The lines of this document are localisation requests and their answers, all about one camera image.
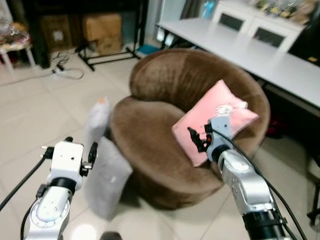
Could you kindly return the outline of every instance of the white stool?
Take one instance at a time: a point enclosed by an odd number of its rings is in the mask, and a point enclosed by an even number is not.
[[[29,63],[31,65],[31,67],[35,67],[36,63],[35,63],[34,57],[32,55],[31,46],[30,45],[26,46],[25,48],[21,48],[21,49],[9,49],[9,50],[6,50],[6,49],[3,49],[3,48],[0,48],[1,57],[2,57],[6,67],[8,68],[8,70],[9,70],[9,72],[11,74],[13,74],[15,70],[14,70],[14,67],[12,66],[12,64],[11,64],[10,58],[8,56],[8,52],[19,51],[19,50],[22,50],[22,49],[25,49],[26,55],[28,57],[28,60],[29,60]]]

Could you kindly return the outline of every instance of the brown armchair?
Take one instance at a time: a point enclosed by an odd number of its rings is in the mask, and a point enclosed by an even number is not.
[[[259,115],[234,138],[252,156],[265,136],[270,107],[261,87],[245,71],[193,49],[163,50],[133,68],[132,95],[115,106],[111,118],[112,140],[133,167],[134,187],[154,206],[191,206],[222,186],[207,164],[192,166],[171,131],[220,79]]]

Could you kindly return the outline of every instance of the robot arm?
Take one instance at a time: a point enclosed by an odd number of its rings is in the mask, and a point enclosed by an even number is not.
[[[60,240],[69,222],[70,204],[75,191],[82,186],[97,155],[98,144],[90,150],[88,162],[82,163],[83,145],[69,137],[55,145],[48,187],[31,207],[30,228],[26,240]]]
[[[218,130],[231,138],[228,116],[212,118],[204,126],[206,139],[188,128],[198,152],[206,152],[211,162],[218,164],[222,179],[231,188],[237,208],[251,240],[291,240],[286,237],[283,224],[285,219],[275,208],[275,203],[265,180],[231,143],[215,133]]]

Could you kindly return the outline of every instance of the red object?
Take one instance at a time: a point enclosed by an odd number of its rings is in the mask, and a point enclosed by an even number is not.
[[[10,51],[7,53],[12,64],[15,64],[18,61],[18,55],[14,51]],[[4,60],[0,56],[0,62],[5,64]]]
[[[290,129],[291,124],[288,120],[284,119],[280,115],[272,114],[266,135],[270,138],[280,139],[283,135],[288,135],[290,133]]]

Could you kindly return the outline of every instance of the white table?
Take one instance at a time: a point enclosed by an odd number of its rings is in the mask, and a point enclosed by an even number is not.
[[[210,20],[184,19],[158,26],[320,109],[320,67]]]

